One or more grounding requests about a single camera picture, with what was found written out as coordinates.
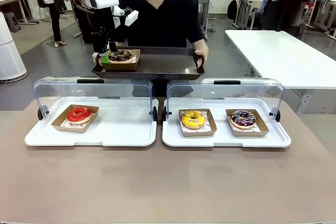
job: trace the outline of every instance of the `backpack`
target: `backpack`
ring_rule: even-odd
[[[238,11],[237,1],[232,0],[229,6],[227,7],[227,17],[229,19],[234,20],[236,18],[237,11]]]

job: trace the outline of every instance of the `red glazed donut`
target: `red glazed donut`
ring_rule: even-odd
[[[92,117],[92,111],[85,107],[77,107],[71,110],[67,119],[72,124],[82,124],[88,122]]]

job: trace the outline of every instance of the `lid handle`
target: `lid handle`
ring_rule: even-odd
[[[104,84],[103,79],[78,79],[77,84]]]
[[[240,85],[240,81],[238,81],[238,80],[214,81],[214,85]]]

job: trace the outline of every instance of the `desk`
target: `desk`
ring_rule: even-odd
[[[11,2],[14,2],[14,1],[19,2],[20,11],[21,11],[21,14],[22,14],[22,17],[23,17],[23,22],[19,22],[19,24],[21,24],[21,25],[35,25],[35,24],[37,24],[37,22],[28,22],[27,21],[26,14],[23,11],[22,4],[21,4],[20,0],[0,0],[0,6],[11,3]]]
[[[314,1],[314,4],[313,4],[313,6],[312,6],[312,8],[311,8],[311,10],[310,10],[310,15],[309,15],[308,22],[307,22],[307,24],[306,24],[306,26],[308,26],[308,27],[310,27],[310,28],[314,28],[314,25],[315,25],[315,23],[316,23],[316,20],[319,20],[319,19],[320,19],[320,16],[321,16],[322,11],[323,11],[323,9],[324,9],[324,4],[321,5],[321,3],[320,3],[320,5],[319,5],[319,9],[318,9],[318,13],[317,13],[315,19],[312,20],[313,13],[314,13],[314,10],[315,10],[315,8],[316,8],[316,3],[317,3],[317,2],[324,3],[323,0],[315,0],[315,1]]]
[[[324,33],[326,35],[329,35],[332,23],[334,22],[335,17],[336,17],[336,1],[327,0],[326,2],[327,2],[327,6],[325,7],[324,14],[322,16],[321,22],[316,24],[316,26],[325,30]]]
[[[298,114],[304,112],[313,90],[336,89],[336,61],[288,33],[225,33],[248,61],[248,68],[252,67],[260,77],[275,79],[286,89],[306,90],[296,109]]]
[[[336,161],[283,102],[285,150],[28,147],[31,103],[0,140],[0,220],[311,223],[336,220]]]
[[[202,5],[202,13],[203,13],[203,30],[205,38],[208,39],[208,18],[209,18],[209,6],[210,0],[198,0],[198,3]]]
[[[253,29],[255,15],[263,0],[239,0],[238,10],[235,21],[232,23],[236,28],[246,30],[248,26],[249,15],[252,11],[252,22],[250,30]]]

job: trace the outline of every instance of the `cable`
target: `cable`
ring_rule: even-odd
[[[0,90],[3,89],[7,85],[7,82],[8,80],[6,80],[5,84],[0,88]]]

